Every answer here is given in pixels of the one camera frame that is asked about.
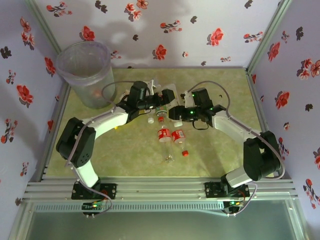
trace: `plastic bottle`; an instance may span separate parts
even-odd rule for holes
[[[186,149],[186,136],[184,132],[181,129],[175,130],[172,132],[172,138],[174,143],[179,146],[182,156],[188,156],[189,152]]]
[[[158,131],[158,138],[160,144],[162,145],[162,156],[167,163],[170,163],[174,161],[170,130],[165,123],[164,116],[159,116],[158,122],[160,125],[160,130]]]

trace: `plastic trash can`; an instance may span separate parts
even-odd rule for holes
[[[64,49],[55,61],[57,73],[66,80],[82,103],[92,109],[103,108],[116,97],[111,55],[108,48],[96,41],[83,41]]]

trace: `red bottle cap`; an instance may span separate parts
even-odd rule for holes
[[[186,157],[188,155],[189,155],[189,152],[187,150],[182,152],[182,156]]]

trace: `bottle cap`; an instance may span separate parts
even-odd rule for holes
[[[182,152],[182,156],[186,157],[188,155],[189,155],[189,152],[187,150]]]
[[[181,127],[183,125],[183,123],[182,123],[182,121],[177,121],[177,122],[174,122],[173,125],[175,128],[177,128],[177,127]]]
[[[148,118],[148,123],[149,124],[153,124],[155,122],[154,118],[153,117],[149,117]]]

